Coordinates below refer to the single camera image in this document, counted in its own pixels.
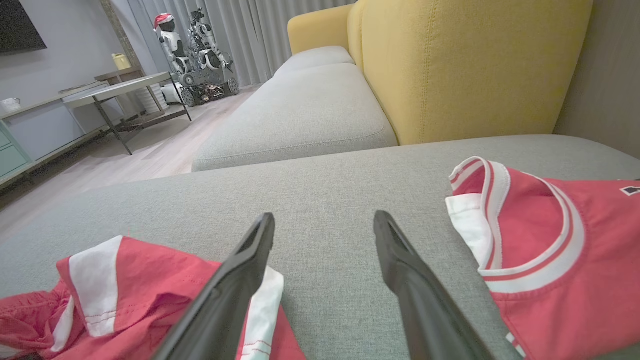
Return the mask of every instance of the green cabinet drawer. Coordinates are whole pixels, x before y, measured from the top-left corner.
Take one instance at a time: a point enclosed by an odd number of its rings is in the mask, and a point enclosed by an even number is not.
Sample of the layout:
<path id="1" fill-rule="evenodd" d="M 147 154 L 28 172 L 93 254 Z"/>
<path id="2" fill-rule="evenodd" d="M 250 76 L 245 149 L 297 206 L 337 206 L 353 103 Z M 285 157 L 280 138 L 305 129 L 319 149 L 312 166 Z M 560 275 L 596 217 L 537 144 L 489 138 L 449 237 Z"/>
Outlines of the green cabinet drawer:
<path id="1" fill-rule="evenodd" d="M 0 151 L 0 176 L 9 174 L 26 163 L 18 149 L 15 146 L 9 146 Z"/>
<path id="2" fill-rule="evenodd" d="M 6 135 L 0 131 L 0 147 L 8 145 L 10 143 L 9 139 L 6 138 Z"/>

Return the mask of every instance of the cup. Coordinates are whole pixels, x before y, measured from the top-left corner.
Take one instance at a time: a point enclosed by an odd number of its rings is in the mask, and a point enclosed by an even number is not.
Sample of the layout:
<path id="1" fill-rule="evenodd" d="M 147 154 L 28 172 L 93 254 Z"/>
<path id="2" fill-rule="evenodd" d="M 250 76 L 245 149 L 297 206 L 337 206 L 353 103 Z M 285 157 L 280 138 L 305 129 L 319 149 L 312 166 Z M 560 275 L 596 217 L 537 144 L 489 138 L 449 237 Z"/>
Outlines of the cup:
<path id="1" fill-rule="evenodd" d="M 0 104 L 2 104 L 4 110 L 8 113 L 12 113 L 20 109 L 20 99 L 16 99 L 14 97 L 0 101 Z"/>

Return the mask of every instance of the red shirt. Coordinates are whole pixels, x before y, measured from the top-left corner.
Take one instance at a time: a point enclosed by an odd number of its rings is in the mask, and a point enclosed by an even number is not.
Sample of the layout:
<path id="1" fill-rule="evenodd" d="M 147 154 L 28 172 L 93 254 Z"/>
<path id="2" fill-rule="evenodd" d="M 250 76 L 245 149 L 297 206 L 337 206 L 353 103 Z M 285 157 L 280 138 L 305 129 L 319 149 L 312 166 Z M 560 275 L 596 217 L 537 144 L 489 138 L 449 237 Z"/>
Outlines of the red shirt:
<path id="1" fill-rule="evenodd" d="M 219 265 L 123 236 L 61 260 L 52 291 L 0 300 L 0 359 L 148 359 Z M 283 287 L 267 268 L 238 359 L 305 358 L 280 306 Z"/>
<path id="2" fill-rule="evenodd" d="M 587 359 L 640 341 L 640 181 L 540 179 L 482 158 L 447 207 L 527 359 Z"/>

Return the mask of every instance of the red basketball jersey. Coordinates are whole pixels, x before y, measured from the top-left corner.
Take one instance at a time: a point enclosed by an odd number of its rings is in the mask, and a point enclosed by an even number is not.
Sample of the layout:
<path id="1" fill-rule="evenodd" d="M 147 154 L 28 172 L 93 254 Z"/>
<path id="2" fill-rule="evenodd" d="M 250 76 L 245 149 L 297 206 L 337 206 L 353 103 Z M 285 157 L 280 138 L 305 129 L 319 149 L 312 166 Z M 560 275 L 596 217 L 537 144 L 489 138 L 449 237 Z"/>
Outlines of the red basketball jersey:
<path id="1" fill-rule="evenodd" d="M 526 359 L 587 359 L 640 341 L 640 181 L 540 179 L 482 158 L 447 208 L 507 339 Z"/>

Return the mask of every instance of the gray curtain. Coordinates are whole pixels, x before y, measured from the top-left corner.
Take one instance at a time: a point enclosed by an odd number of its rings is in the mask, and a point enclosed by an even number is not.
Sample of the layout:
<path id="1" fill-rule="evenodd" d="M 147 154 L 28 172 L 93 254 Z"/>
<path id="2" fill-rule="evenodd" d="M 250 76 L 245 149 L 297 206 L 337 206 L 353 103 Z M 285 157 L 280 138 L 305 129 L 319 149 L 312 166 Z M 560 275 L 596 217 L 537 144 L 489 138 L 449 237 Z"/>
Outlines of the gray curtain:
<path id="1" fill-rule="evenodd" d="M 140 28 L 152 31 L 160 13 L 176 18 L 177 31 L 187 39 L 189 14 L 201 7 L 209 16 L 220 50 L 231 54 L 240 86 L 264 83 L 291 57 L 288 21 L 297 15 L 353 4 L 356 0 L 129 0 L 131 7 L 145 9 L 148 19 Z M 166 61 L 159 69 L 168 69 Z"/>

